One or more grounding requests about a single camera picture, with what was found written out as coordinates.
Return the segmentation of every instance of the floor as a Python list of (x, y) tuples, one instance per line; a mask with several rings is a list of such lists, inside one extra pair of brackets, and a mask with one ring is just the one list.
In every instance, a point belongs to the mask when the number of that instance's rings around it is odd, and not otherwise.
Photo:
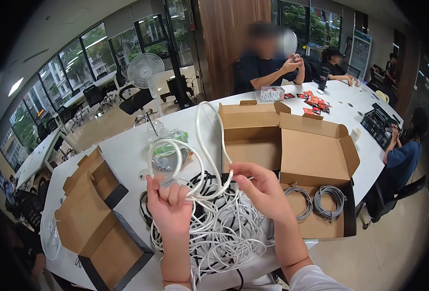
[[(159, 87), (162, 92), (167, 90), (163, 85)], [(166, 103), (161, 103), (164, 114), (178, 110), (173, 101), (174, 97), (169, 97)], [(145, 110), (149, 108), (156, 111), (154, 104), (148, 105)], [(136, 115), (127, 115), (118, 106), (108, 109), (98, 118), (90, 114), (87, 121), (68, 137), (82, 150), (131, 128)], [(409, 182), (420, 177), (417, 168)], [(357, 236), (319, 242), (310, 249), (310, 258), (325, 274), (354, 290), (396, 290), (419, 261), (429, 236), (428, 214), (427, 189), (399, 201), (391, 212), (367, 230), (362, 229), (368, 219), (362, 210), (357, 218)]]

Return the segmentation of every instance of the white paper cup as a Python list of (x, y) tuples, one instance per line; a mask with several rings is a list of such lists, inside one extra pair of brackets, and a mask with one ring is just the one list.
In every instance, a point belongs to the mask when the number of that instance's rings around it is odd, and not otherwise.
[(352, 140), (354, 141), (354, 143), (356, 143), (356, 142), (357, 142), (358, 138), (359, 138), (361, 135), (362, 135), (362, 131), (361, 131), (361, 130), (359, 130), (357, 127), (354, 127), (354, 128), (352, 129), (352, 132), (351, 132), (351, 138), (352, 138)]

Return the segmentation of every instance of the cardboard box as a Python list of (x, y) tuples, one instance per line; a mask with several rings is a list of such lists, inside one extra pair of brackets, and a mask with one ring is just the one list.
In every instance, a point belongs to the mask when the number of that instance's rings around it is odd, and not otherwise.
[[(220, 105), (226, 152), (233, 162), (255, 162), (267, 169), (280, 169), (283, 189), (296, 183), (313, 199), (322, 185), (338, 187), (347, 197), (344, 211), (331, 224), (315, 212), (299, 221), (304, 239), (336, 239), (357, 234), (352, 175), (360, 164), (357, 150), (345, 125), (323, 121), (322, 116), (290, 114), (290, 108), (274, 104)], [(223, 161), (223, 173), (229, 171)], [(296, 214), (305, 210), (300, 193), (288, 201)], [(331, 196), (322, 206), (335, 210)]]
[(98, 291), (122, 290), (154, 252), (112, 208), (127, 189), (113, 175), (99, 149), (67, 178), (67, 198), (55, 212), (61, 243), (78, 258)]

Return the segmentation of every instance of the blue t-shirt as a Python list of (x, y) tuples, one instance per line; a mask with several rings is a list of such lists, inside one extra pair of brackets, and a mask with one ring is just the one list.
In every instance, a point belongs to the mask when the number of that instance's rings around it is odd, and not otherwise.
[[(241, 66), (243, 78), (245, 82), (250, 83), (251, 80), (267, 76), (279, 70), (287, 61), (283, 55), (277, 55), (275, 59), (264, 60), (255, 55), (252, 51), (245, 51), (241, 56)], [(271, 86), (280, 86), (282, 79), (293, 81), (296, 79), (298, 69), (279, 77)]]
[(402, 148), (394, 148), (388, 152), (386, 167), (394, 190), (399, 191), (407, 184), (417, 167), (420, 153), (421, 145), (416, 141), (410, 141)]

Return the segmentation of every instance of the refrigerator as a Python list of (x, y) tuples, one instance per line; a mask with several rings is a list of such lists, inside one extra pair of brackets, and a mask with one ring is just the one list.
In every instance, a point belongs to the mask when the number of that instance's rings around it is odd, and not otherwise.
[(362, 79), (365, 76), (366, 68), (368, 66), (370, 49), (371, 36), (355, 29), (349, 64), (360, 71), (360, 77)]

